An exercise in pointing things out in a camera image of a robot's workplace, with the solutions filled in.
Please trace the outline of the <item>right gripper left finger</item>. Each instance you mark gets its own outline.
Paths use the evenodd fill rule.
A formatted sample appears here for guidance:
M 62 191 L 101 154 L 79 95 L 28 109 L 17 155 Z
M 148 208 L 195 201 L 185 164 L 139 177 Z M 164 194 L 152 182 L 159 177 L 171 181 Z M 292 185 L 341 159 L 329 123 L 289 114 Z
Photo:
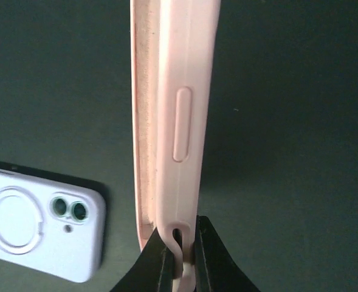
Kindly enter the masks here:
M 172 292 L 174 256 L 157 229 L 130 270 L 111 292 Z

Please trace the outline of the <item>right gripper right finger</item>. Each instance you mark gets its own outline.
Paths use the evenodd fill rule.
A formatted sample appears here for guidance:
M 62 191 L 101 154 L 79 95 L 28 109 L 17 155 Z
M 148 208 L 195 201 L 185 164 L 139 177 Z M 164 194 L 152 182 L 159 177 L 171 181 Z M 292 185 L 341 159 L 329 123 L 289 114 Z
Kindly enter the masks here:
M 196 291 L 260 291 L 234 262 L 206 216 L 196 219 L 194 266 Z

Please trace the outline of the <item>pink phone case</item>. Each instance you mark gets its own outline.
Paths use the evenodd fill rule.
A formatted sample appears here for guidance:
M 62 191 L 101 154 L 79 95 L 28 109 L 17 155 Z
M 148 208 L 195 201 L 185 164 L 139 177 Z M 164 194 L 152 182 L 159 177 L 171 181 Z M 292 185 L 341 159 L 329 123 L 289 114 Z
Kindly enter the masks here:
M 173 291 L 196 286 L 193 245 L 219 1 L 131 1 L 134 192 L 139 246 L 157 231 Z

